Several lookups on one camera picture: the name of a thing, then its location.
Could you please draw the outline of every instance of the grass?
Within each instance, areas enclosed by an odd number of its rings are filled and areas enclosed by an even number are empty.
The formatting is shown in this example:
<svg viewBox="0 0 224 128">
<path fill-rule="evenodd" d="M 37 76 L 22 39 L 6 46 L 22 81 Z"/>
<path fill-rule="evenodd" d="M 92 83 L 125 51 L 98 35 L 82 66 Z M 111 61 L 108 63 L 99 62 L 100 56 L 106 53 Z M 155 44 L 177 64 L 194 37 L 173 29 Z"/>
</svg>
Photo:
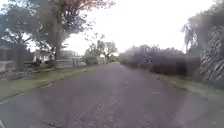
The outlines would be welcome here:
<svg viewBox="0 0 224 128">
<path fill-rule="evenodd" d="M 202 83 L 185 80 L 179 77 L 164 75 L 158 75 L 157 78 L 158 77 L 165 82 L 171 83 L 171 85 L 173 85 L 175 88 L 192 92 L 205 99 L 209 99 L 220 103 L 221 105 L 224 105 L 224 91 L 222 90 L 210 87 L 208 85 L 203 85 Z"/>
<path fill-rule="evenodd" d="M 47 72 L 34 73 L 30 80 L 0 81 L 0 100 L 16 96 L 26 91 L 30 91 L 58 80 L 73 77 L 81 72 L 92 70 L 93 67 L 79 69 L 57 69 Z"/>
</svg>

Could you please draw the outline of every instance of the bush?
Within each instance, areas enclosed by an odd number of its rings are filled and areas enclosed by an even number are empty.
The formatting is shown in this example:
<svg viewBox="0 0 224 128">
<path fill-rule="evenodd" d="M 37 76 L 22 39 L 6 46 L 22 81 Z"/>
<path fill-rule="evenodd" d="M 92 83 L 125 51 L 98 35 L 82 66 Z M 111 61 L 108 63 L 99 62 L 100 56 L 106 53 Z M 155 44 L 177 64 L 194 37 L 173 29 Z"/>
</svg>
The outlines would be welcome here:
<svg viewBox="0 0 224 128">
<path fill-rule="evenodd" d="M 85 62 L 87 65 L 96 65 L 97 64 L 97 57 L 89 56 L 85 57 Z"/>
<path fill-rule="evenodd" d="M 44 63 L 47 64 L 47 67 L 46 68 L 54 68 L 55 67 L 54 60 L 47 60 Z"/>
<path fill-rule="evenodd" d="M 120 62 L 132 67 L 149 69 L 159 74 L 186 76 L 193 74 L 198 68 L 200 58 L 187 58 L 181 51 L 173 48 L 160 49 L 158 46 L 142 45 L 132 47 L 121 54 Z"/>
<path fill-rule="evenodd" d="M 24 62 L 24 64 L 26 65 L 27 68 L 31 68 L 31 67 L 34 67 L 34 68 L 37 68 L 37 67 L 40 67 L 40 64 L 41 62 L 39 61 L 35 61 L 35 62 Z"/>
</svg>

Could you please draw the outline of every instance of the sky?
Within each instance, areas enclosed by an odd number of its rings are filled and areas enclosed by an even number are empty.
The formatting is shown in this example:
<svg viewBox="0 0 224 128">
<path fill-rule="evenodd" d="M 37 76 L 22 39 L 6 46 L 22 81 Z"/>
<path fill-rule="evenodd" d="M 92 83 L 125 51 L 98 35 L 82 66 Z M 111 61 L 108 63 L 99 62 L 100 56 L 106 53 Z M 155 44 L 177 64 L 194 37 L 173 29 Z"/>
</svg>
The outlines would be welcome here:
<svg viewBox="0 0 224 128">
<path fill-rule="evenodd" d="M 207 9 L 213 0 L 114 0 L 110 9 L 94 10 L 88 19 L 96 18 L 96 24 L 87 34 L 105 34 L 106 41 L 114 41 L 119 52 L 133 45 L 159 45 L 184 50 L 184 34 L 181 28 L 187 19 Z M 65 40 L 69 50 L 84 54 L 91 42 L 84 33 L 72 34 Z"/>
</svg>

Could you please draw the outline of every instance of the fence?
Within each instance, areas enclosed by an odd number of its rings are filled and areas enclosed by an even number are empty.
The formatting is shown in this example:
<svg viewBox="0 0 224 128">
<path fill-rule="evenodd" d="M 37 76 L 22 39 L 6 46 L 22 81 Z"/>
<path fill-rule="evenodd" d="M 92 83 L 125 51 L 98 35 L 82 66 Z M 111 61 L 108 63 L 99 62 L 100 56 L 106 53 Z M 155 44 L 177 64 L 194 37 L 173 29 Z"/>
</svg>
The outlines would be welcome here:
<svg viewBox="0 0 224 128">
<path fill-rule="evenodd" d="M 86 63 L 80 59 L 57 60 L 56 68 L 76 68 L 86 66 Z"/>
</svg>

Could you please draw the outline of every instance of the asphalt road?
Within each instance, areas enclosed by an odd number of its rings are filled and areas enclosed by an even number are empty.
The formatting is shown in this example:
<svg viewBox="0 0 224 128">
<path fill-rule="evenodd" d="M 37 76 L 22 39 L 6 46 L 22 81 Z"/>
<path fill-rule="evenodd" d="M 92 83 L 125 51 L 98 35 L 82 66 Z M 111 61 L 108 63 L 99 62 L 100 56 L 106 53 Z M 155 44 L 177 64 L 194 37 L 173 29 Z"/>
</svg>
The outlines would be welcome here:
<svg viewBox="0 0 224 128">
<path fill-rule="evenodd" d="M 211 127 L 221 107 L 119 63 L 0 103 L 0 128 Z"/>
</svg>

